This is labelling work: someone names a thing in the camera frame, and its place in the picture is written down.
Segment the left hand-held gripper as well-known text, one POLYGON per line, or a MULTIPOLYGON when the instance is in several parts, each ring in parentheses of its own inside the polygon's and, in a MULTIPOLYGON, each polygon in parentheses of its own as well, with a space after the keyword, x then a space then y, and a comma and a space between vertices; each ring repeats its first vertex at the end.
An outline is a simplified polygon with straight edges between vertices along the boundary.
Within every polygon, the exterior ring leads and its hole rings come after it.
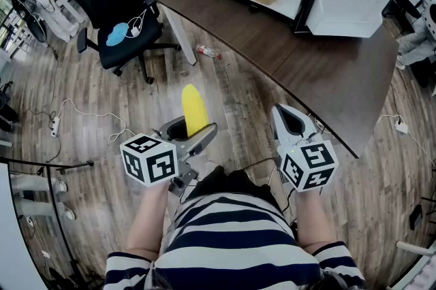
POLYGON ((154 135, 139 133, 120 145, 125 173, 146 187, 168 183, 169 192, 183 195, 198 179, 197 171, 184 157, 199 155, 217 131, 217 124, 211 123, 187 135, 185 117, 181 116, 154 129, 154 135))

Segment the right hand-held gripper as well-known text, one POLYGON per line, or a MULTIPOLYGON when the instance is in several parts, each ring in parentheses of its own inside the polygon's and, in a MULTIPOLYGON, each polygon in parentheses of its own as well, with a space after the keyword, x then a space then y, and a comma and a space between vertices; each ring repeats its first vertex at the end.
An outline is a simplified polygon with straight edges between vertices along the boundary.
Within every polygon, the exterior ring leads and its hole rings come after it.
POLYGON ((274 105, 272 119, 282 183, 300 193, 326 186, 339 166, 331 141, 324 140, 311 119, 291 106, 274 105))

